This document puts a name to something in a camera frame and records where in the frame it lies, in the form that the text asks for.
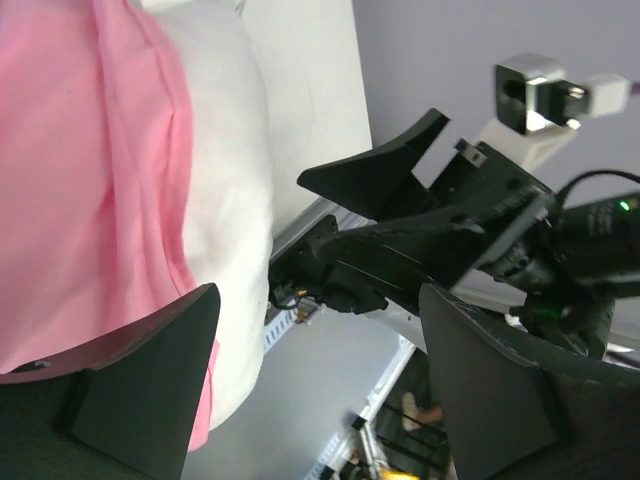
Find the gray wall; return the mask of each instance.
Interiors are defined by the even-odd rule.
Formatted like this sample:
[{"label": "gray wall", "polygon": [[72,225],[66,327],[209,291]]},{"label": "gray wall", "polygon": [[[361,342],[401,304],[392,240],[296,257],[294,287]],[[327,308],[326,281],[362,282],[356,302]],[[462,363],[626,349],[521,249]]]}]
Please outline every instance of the gray wall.
[{"label": "gray wall", "polygon": [[[436,107],[452,119],[417,167],[428,184],[454,142],[472,141],[493,116],[492,66],[533,51],[558,59],[576,81],[617,73],[640,81],[637,0],[354,0],[373,139],[383,143]],[[578,138],[536,175],[557,188],[593,168],[640,172],[640,99],[623,115],[587,121]],[[573,202],[633,189],[602,178],[578,187]],[[515,299],[488,277],[472,286]],[[620,302],[616,329],[640,339],[640,302]]]},{"label": "gray wall", "polygon": [[398,335],[365,317],[327,312],[269,351],[247,401],[187,457],[183,480],[299,480],[369,395]]}]

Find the folded pink towel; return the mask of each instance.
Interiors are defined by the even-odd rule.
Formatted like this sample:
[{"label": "folded pink towel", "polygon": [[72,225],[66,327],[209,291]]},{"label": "folded pink towel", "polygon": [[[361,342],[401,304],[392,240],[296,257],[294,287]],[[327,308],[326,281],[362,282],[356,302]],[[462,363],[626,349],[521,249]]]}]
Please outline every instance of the folded pink towel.
[{"label": "folded pink towel", "polygon": [[[191,105],[126,0],[0,0],[0,371],[195,287],[182,245]],[[190,448],[207,438],[212,354]]]}]

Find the person's leg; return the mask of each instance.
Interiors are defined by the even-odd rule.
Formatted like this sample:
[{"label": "person's leg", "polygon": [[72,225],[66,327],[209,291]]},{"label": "person's leg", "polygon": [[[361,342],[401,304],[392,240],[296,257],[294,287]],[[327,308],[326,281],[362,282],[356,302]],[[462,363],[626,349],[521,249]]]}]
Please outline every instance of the person's leg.
[{"label": "person's leg", "polygon": [[410,392],[405,393],[402,397],[402,411],[406,415],[402,418],[402,427],[408,432],[417,430],[426,423],[437,422],[444,418],[440,405],[420,410],[416,405],[415,397]]}]

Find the white cushion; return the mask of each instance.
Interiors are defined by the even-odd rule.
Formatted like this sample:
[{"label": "white cushion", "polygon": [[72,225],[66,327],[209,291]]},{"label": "white cushion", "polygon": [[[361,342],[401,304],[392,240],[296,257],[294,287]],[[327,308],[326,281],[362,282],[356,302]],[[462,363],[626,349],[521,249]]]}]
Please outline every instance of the white cushion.
[{"label": "white cushion", "polygon": [[273,223],[265,89],[232,0],[191,0],[155,15],[183,59],[192,97],[187,262],[196,282],[215,282],[222,298],[215,428],[249,395],[263,359]]}]

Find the screw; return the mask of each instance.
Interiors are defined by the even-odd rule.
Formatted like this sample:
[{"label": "screw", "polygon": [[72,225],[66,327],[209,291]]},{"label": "screw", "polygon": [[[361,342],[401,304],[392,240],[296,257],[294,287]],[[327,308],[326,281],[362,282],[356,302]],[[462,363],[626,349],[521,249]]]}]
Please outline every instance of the screw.
[{"label": "screw", "polygon": [[582,124],[575,118],[570,118],[569,120],[567,120],[565,125],[569,127],[571,130],[577,130],[580,128]]},{"label": "screw", "polygon": [[569,95],[577,100],[580,100],[584,97],[584,90],[579,87],[571,87],[569,89]]}]

